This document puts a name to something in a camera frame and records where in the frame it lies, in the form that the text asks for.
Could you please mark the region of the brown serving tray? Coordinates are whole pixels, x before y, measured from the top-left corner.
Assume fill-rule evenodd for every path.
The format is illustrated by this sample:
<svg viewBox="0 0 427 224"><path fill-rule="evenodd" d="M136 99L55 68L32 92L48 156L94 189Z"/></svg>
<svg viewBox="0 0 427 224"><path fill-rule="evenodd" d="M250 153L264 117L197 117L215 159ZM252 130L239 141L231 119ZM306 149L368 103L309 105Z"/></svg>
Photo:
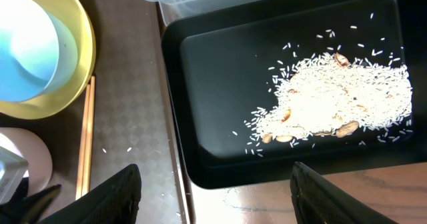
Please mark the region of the brown serving tray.
<svg viewBox="0 0 427 224"><path fill-rule="evenodd" d="M184 223L163 102L155 3L80 0L95 31L95 105L90 186L130 164L141 173L138 223Z"/></svg>

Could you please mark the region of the light blue bowl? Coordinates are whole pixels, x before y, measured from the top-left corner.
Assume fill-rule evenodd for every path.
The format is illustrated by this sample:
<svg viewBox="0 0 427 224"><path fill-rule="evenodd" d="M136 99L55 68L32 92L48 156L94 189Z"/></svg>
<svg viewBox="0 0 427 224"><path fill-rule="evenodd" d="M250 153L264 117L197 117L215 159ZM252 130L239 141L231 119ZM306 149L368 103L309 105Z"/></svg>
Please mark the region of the light blue bowl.
<svg viewBox="0 0 427 224"><path fill-rule="evenodd" d="M28 101L64 86L78 60L68 27L33 0L1 0L1 100Z"/></svg>

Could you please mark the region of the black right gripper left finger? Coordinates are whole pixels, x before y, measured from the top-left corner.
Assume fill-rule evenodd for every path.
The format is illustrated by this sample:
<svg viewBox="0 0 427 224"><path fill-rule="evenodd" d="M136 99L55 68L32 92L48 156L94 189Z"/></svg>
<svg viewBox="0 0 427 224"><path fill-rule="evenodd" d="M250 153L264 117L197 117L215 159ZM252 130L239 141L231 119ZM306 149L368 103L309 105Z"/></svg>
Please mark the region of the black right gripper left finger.
<svg viewBox="0 0 427 224"><path fill-rule="evenodd" d="M44 224L135 224L141 201L141 176L136 164L41 220Z"/></svg>

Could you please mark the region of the wooden chopstick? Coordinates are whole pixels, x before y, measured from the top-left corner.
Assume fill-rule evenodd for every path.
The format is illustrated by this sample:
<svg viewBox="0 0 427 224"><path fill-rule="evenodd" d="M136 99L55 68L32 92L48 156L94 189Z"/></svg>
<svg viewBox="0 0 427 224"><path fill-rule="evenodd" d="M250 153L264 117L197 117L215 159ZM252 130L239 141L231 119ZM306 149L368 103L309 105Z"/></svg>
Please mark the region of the wooden chopstick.
<svg viewBox="0 0 427 224"><path fill-rule="evenodd" d="M87 116L89 112L89 99L90 99L90 91L91 85L88 84L85 90L85 103L83 110L83 121L81 126L81 140L79 146L79 163L78 163L78 171L77 171L77 185L76 185L76 193L75 199L78 200L82 196L83 190L83 181L84 181L84 162L85 162L85 144L86 144L86 136L87 136Z"/></svg>
<svg viewBox="0 0 427 224"><path fill-rule="evenodd" d="M95 109L95 76L91 76L89 99L88 99L88 111L87 111L87 127L86 127L86 139L85 139L85 161L83 167L83 184L82 184L82 195L85 195L90 190L90 179L91 179L91 158L92 158L92 147L93 147L93 122L94 122L94 109Z"/></svg>

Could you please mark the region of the yellow round plate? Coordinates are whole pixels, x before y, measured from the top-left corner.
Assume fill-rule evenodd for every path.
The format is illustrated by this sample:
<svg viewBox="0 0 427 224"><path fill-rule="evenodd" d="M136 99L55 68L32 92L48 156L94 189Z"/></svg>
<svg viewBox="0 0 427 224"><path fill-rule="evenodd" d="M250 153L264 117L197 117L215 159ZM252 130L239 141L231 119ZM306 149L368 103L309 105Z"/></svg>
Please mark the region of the yellow round plate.
<svg viewBox="0 0 427 224"><path fill-rule="evenodd" d="M70 30L77 45L78 62L70 80L60 89L20 103L1 102L1 112L18 119L52 116L83 92L95 66L96 41L91 20L79 0L33 0Z"/></svg>

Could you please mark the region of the rice and peanut scraps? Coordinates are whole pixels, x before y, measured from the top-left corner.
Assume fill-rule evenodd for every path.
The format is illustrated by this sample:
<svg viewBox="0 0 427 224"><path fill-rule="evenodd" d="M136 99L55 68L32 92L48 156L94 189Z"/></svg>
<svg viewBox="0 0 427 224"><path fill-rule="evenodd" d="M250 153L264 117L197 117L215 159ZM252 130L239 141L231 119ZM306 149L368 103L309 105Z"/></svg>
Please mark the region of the rice and peanut scraps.
<svg viewBox="0 0 427 224"><path fill-rule="evenodd" d="M238 153L264 157L273 142L295 149L357 133L393 143L412 130L412 85L404 62L397 14L374 11L303 13L298 51L273 68L271 109L245 121L248 142Z"/></svg>

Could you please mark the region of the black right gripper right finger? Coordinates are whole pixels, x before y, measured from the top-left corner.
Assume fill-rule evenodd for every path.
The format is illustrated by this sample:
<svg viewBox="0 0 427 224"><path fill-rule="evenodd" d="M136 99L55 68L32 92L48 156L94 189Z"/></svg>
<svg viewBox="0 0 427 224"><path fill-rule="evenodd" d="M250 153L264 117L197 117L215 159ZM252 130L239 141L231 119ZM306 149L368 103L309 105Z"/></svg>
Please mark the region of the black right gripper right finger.
<svg viewBox="0 0 427 224"><path fill-rule="evenodd" d="M394 224L395 221L369 208L313 169L295 162L290 179L297 223Z"/></svg>

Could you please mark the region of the wooden chopstick left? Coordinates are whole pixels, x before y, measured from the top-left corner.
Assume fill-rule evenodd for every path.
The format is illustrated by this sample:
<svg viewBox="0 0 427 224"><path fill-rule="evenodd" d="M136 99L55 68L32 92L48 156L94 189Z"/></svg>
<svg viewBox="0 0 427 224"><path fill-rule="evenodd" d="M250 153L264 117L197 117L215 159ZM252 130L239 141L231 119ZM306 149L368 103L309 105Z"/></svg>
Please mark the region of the wooden chopstick left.
<svg viewBox="0 0 427 224"><path fill-rule="evenodd" d="M89 112L89 99L90 99L90 91L91 85L88 84L85 90L85 103L83 110L83 121L81 126L81 140L79 146L79 163L78 163L78 171L77 171L77 185L76 185L76 193L75 199L78 200L82 196L83 190L83 181L84 181L84 162L85 162L85 144L86 144L86 136L87 136L87 116Z"/></svg>

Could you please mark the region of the black waste tray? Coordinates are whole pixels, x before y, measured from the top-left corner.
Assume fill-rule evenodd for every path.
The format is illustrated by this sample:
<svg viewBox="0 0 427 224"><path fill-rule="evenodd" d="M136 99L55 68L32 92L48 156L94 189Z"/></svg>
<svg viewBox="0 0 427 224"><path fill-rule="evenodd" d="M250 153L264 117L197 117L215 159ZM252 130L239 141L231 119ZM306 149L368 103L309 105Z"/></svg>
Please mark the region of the black waste tray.
<svg viewBox="0 0 427 224"><path fill-rule="evenodd" d="M191 181L205 189L426 160L426 0L263 0L171 23L161 41L175 133ZM313 54L408 67L413 113L399 125L310 137L295 147L253 137L276 104L273 76Z"/></svg>

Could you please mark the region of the wooden chopstick right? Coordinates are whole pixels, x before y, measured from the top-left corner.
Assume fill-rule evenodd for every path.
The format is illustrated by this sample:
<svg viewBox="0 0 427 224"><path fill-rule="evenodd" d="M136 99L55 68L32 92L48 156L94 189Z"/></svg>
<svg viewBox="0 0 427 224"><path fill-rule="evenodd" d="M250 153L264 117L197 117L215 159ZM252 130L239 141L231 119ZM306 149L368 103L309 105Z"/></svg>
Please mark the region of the wooden chopstick right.
<svg viewBox="0 0 427 224"><path fill-rule="evenodd" d="M93 147L93 122L94 122L94 109L95 109L95 76L91 76L89 99L88 99L88 111L87 111L87 127L86 127L86 139L85 139L85 161L83 167L83 184L82 184L82 195L85 195L90 190L90 179L91 179L91 158L92 158L92 147Z"/></svg>

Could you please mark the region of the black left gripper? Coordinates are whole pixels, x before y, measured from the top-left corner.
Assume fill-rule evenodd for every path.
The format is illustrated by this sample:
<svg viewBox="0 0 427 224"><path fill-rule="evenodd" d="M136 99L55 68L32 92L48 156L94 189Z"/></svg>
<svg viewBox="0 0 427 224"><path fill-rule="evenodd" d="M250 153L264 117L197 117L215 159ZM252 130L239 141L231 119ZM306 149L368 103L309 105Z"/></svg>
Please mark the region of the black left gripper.
<svg viewBox="0 0 427 224"><path fill-rule="evenodd" d="M1 224L38 222L60 193L61 185L54 185L26 197L28 168L27 160L16 146L1 146Z"/></svg>

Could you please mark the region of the pink bowl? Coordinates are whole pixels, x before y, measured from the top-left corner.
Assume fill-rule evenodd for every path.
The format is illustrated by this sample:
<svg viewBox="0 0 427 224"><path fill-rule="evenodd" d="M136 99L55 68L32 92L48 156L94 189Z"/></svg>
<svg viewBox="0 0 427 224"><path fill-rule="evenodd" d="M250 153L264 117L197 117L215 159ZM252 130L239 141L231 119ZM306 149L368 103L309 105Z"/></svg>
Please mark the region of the pink bowl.
<svg viewBox="0 0 427 224"><path fill-rule="evenodd" d="M26 129L2 127L1 146L28 162L29 166L24 174L29 179L28 196L46 188L52 175L53 163L41 138Z"/></svg>

